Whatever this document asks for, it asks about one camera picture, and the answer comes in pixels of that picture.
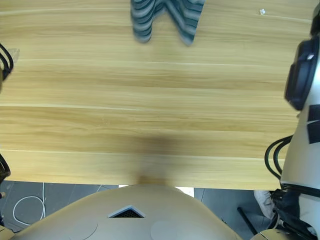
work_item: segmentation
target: white shoe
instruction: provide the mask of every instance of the white shoe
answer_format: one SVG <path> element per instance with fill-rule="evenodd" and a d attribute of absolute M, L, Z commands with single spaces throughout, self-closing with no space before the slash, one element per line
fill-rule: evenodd
<path fill-rule="evenodd" d="M 272 219 L 275 216 L 273 211 L 275 204 L 272 201 L 271 193 L 269 191 L 254 190 L 253 194 L 263 215 L 268 219 Z"/>

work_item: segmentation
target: striped sock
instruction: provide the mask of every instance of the striped sock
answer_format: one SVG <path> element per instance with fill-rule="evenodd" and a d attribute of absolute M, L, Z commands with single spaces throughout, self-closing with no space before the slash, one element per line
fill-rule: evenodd
<path fill-rule="evenodd" d="M 133 34 L 146 43 L 152 35 L 153 20 L 168 12 L 186 45 L 194 42 L 205 0 L 131 0 Z"/>

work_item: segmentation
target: black pole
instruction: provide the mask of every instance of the black pole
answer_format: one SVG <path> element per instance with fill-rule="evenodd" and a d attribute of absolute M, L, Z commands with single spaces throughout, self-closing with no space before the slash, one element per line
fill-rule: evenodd
<path fill-rule="evenodd" d="M 252 225 L 252 223 L 250 222 L 250 220 L 247 218 L 246 214 L 244 213 L 244 211 L 242 210 L 241 207 L 237 208 L 238 212 L 240 213 L 241 217 L 243 218 L 243 220 L 245 221 L 246 225 L 249 227 L 250 231 L 252 232 L 253 235 L 257 235 L 258 232 L 255 229 L 255 227 Z"/>

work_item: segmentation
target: small white debris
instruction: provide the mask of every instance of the small white debris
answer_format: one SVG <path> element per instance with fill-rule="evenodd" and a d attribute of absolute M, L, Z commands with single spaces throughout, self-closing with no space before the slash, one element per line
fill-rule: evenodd
<path fill-rule="evenodd" d="M 266 10 L 264 8 L 260 9 L 259 12 L 260 12 L 260 15 L 265 15 L 266 14 Z"/>

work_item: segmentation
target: gray floor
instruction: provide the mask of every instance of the gray floor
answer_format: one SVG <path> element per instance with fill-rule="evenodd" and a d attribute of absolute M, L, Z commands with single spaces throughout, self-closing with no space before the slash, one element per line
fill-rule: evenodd
<path fill-rule="evenodd" d="M 117 188 L 117 185 L 103 185 L 99 191 Z M 45 184 L 45 207 L 47 216 L 87 195 L 95 193 L 99 185 L 82 184 Z M 25 225 L 13 218 L 14 205 L 26 196 L 42 198 L 42 183 L 4 181 L 0 192 L 7 196 L 0 200 L 0 212 L 5 226 L 14 232 L 24 229 Z M 194 196 L 202 201 L 221 220 L 236 231 L 244 240 L 253 235 L 237 212 L 242 207 L 257 231 L 267 228 L 269 221 L 265 218 L 255 201 L 253 191 L 196 188 Z M 26 223 L 36 222 L 42 213 L 42 205 L 36 199 L 26 199 L 16 207 L 16 217 Z"/>

